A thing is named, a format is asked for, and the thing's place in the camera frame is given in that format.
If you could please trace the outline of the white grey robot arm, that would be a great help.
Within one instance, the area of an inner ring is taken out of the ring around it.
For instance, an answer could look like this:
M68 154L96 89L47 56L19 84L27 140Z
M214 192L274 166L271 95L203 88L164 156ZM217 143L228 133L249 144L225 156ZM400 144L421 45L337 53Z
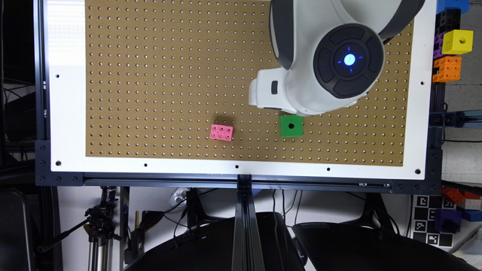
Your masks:
M375 84L384 42L418 14L420 0L288 0L270 3L269 27L280 66L262 69L249 103L311 116L349 107Z

